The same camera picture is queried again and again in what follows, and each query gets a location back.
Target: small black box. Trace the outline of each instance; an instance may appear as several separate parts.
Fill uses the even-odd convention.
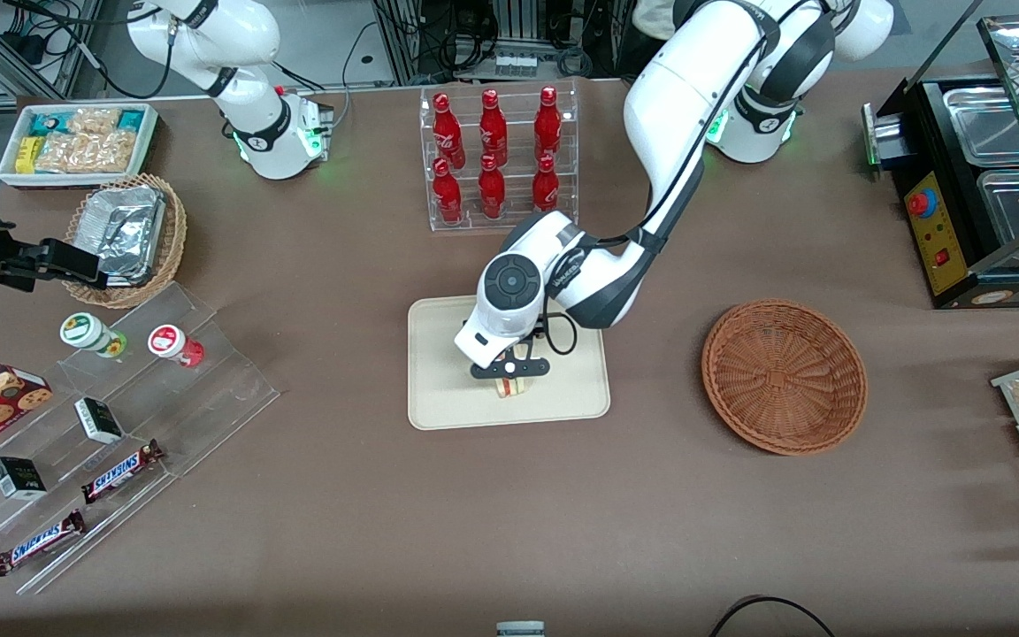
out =
[[[39,499],[45,495],[45,484],[34,463],[5,456],[0,457],[0,489],[11,499]]]
[[[86,395],[85,399],[74,403],[73,408],[77,410],[77,420],[81,420],[82,427],[85,427],[85,435],[91,439],[102,444],[112,444],[124,435],[117,420],[112,417],[108,405],[101,403],[100,400]]]

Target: beige tray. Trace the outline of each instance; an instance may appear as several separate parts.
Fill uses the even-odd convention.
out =
[[[551,420],[598,419],[611,404],[603,337],[579,329],[580,342],[557,356],[543,338],[533,356],[549,359],[553,369],[529,379],[525,393],[498,399],[494,380],[470,375],[470,360],[453,346],[453,334],[474,308],[473,296],[422,299],[408,311],[408,419],[420,430],[448,430]],[[549,312],[558,312],[555,303]],[[564,319],[551,323],[557,347],[572,342]]]

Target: yellow control panel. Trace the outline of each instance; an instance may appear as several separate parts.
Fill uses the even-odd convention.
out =
[[[914,230],[918,243],[918,254],[922,255],[922,267],[926,270],[930,289],[940,295],[952,285],[966,278],[969,270],[958,235],[950,223],[950,215],[942,201],[942,190],[937,178],[930,172],[918,182],[902,204],[906,206],[910,228]]]

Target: aluminum foil container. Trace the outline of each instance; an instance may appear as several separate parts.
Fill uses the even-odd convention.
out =
[[[150,185],[100,191],[86,199],[73,246],[96,254],[109,286],[152,278],[167,197]]]

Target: snickers bar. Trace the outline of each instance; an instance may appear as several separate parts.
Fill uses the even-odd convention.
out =
[[[159,448],[159,444],[153,438],[151,442],[139,447],[137,453],[133,453],[128,459],[122,460],[116,467],[109,469],[108,472],[102,474],[98,479],[83,486],[82,493],[85,494],[85,503],[92,505],[93,502],[97,502],[101,496],[113,491],[113,489],[124,484],[125,481],[132,479],[132,476],[141,472],[142,469],[162,459],[163,456],[162,448]]]
[[[16,545],[13,551],[0,553],[0,577],[12,572],[13,569],[18,568],[37,553],[48,551],[50,547],[58,541],[64,540],[65,537],[84,534],[85,519],[82,518],[81,512],[73,509],[65,520],[61,520],[60,523]]]

